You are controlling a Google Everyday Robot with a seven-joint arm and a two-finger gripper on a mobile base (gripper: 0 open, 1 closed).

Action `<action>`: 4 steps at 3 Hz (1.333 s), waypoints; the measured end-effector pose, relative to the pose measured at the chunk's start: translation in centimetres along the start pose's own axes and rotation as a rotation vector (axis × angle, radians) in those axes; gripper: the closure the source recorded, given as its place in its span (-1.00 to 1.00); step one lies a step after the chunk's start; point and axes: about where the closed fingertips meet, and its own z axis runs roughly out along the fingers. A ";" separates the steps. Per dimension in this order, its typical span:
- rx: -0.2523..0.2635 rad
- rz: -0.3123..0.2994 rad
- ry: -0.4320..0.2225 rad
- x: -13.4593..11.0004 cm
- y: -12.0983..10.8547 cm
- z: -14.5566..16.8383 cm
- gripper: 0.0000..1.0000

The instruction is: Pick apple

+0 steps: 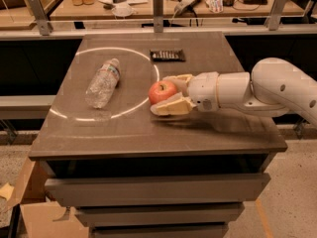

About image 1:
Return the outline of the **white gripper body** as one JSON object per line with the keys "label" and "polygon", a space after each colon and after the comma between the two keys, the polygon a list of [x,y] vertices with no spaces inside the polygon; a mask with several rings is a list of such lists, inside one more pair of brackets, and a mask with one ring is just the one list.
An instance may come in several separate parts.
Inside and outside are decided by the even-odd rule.
{"label": "white gripper body", "polygon": [[219,109],[217,100],[218,72],[204,72],[194,76],[187,88],[188,96],[200,112]]}

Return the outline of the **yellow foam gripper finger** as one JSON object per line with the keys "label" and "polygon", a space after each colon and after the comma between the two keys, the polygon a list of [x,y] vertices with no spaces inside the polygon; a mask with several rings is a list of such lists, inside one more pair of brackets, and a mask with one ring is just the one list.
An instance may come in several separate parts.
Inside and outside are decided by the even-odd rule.
{"label": "yellow foam gripper finger", "polygon": [[157,116],[186,115],[189,114],[194,107],[195,104],[192,100],[179,92],[167,100],[152,105],[151,112]]}
{"label": "yellow foam gripper finger", "polygon": [[171,75],[166,76],[163,80],[172,82],[183,95],[188,94],[188,86],[190,80],[193,78],[192,74],[180,74],[180,75]]}

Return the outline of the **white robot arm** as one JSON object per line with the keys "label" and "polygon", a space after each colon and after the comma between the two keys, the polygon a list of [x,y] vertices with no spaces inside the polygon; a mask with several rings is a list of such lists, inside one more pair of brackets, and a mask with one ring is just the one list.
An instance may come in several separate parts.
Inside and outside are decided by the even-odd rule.
{"label": "white robot arm", "polygon": [[262,59],[251,72],[203,72],[167,76],[176,93],[151,106],[157,116],[185,115],[221,108],[266,117],[292,111],[317,126],[317,81],[292,63]]}

